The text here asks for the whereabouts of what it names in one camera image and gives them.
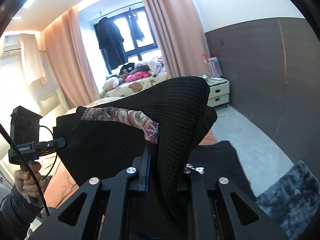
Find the person's left forearm sleeve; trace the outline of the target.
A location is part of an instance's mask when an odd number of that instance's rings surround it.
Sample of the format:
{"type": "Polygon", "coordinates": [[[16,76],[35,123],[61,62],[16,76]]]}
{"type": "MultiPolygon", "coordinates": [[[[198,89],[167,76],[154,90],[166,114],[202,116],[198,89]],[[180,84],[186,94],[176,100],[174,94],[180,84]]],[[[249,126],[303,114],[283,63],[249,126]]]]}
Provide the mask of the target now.
{"type": "Polygon", "coordinates": [[[1,204],[1,214],[9,229],[13,230],[18,239],[25,239],[30,224],[43,209],[38,203],[31,204],[14,186],[1,204]]]}

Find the person's left hand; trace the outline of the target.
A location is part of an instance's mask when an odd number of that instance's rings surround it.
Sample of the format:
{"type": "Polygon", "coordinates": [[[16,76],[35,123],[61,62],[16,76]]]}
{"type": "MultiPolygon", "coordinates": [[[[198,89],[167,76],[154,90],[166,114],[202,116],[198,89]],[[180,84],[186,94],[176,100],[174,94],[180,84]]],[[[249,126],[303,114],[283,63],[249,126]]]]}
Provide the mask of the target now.
{"type": "MultiPolygon", "coordinates": [[[[43,186],[41,181],[41,174],[39,173],[39,170],[41,169],[41,164],[39,162],[35,162],[30,168],[35,174],[35,177],[42,189],[43,186]]],[[[24,170],[16,170],[14,172],[14,179],[15,179],[15,185],[16,185],[17,191],[24,198],[27,198],[27,195],[34,198],[40,197],[40,193],[36,186],[35,180],[32,178],[29,172],[24,170]]]]}

